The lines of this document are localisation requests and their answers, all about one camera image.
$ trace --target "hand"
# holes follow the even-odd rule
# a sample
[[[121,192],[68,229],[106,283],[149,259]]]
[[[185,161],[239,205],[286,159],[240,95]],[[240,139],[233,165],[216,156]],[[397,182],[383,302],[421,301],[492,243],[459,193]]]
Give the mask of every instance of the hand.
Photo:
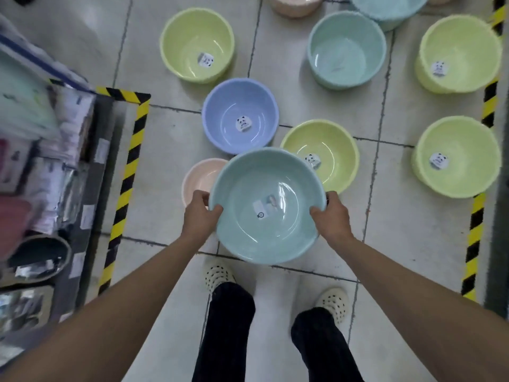
[[[205,244],[205,241],[216,229],[223,211],[221,205],[216,205],[213,210],[207,210],[208,205],[209,194],[202,190],[195,190],[191,203],[187,205],[184,213],[181,237],[200,242],[200,246]]]
[[[327,208],[321,211],[311,206],[309,214],[315,225],[329,245],[338,244],[343,240],[355,238],[350,227],[348,209],[340,201],[336,192],[327,192]]]

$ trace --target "foot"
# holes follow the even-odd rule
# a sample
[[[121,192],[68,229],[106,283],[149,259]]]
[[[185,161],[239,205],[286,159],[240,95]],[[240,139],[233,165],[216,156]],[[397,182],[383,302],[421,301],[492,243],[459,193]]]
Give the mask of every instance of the foot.
[[[316,307],[323,307],[329,311],[334,318],[336,327],[350,312],[350,302],[346,292],[341,288],[330,288],[322,293],[317,300]]]
[[[236,283],[233,272],[225,263],[217,257],[207,256],[203,264],[203,275],[205,277],[205,285],[210,293],[213,293],[218,285],[231,282]]]

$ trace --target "tile floor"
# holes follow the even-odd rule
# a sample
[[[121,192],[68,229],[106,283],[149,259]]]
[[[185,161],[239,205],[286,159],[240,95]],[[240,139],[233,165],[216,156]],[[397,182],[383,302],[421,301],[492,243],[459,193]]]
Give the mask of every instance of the tile floor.
[[[379,74],[342,92],[315,83],[304,50],[313,25],[325,14],[350,8],[348,0],[327,0],[301,20],[276,15],[267,0],[36,0],[27,8],[0,0],[0,12],[21,32],[93,84],[153,96],[113,281],[179,235],[184,210],[180,185],[188,169],[204,158],[225,157],[201,129],[201,105],[212,86],[181,82],[159,55],[158,38],[166,20],[190,6],[213,8],[232,25],[237,53],[227,76],[249,76],[273,91],[281,118],[275,146],[290,127],[313,118],[341,123],[356,137],[359,173],[341,195],[350,209],[354,234],[404,266],[458,291],[471,201],[447,199],[428,190],[411,172],[409,160],[420,134],[436,119],[479,118],[482,92],[432,95],[417,83],[413,61],[420,37],[437,19],[457,12],[488,18],[490,0],[426,7],[386,35],[389,54]],[[132,121],[126,123],[90,297],[97,292],[120,188]],[[201,251],[182,275],[125,381],[190,380],[208,304],[201,277],[205,254],[229,260],[255,297],[258,313],[251,326],[246,380],[308,379],[290,342],[289,326],[298,312],[333,285],[343,287],[353,303],[341,330],[366,380],[433,380],[352,270],[322,239],[303,257],[277,267],[236,260],[215,237]]]

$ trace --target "light blue basin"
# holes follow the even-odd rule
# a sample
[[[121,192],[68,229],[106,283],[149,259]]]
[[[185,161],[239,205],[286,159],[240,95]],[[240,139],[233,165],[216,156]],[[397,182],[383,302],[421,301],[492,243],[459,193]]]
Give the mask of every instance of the light blue basin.
[[[313,76],[330,89],[366,83],[382,67],[386,53],[384,33],[359,12],[327,15],[315,25],[308,41]]]
[[[228,154],[267,146],[276,133],[279,109],[262,83],[235,78],[217,85],[201,111],[207,138]]]
[[[362,14],[375,20],[384,32],[392,31],[415,15],[428,0],[351,0]]]
[[[307,162],[264,147],[237,155],[217,176],[209,207],[224,207],[217,237],[232,254],[278,264],[306,252],[318,237],[309,207],[325,209],[323,186]]]

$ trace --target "person's left hand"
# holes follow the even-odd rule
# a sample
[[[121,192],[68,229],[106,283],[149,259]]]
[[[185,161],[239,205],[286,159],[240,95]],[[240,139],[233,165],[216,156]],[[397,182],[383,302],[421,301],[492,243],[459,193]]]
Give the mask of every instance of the person's left hand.
[[[223,211],[221,205],[216,205],[213,210],[207,210],[209,205],[209,194],[202,190],[195,190],[192,200],[187,205],[184,213],[184,226],[182,226],[181,237],[191,241],[205,244],[208,237],[216,229],[217,222]]]

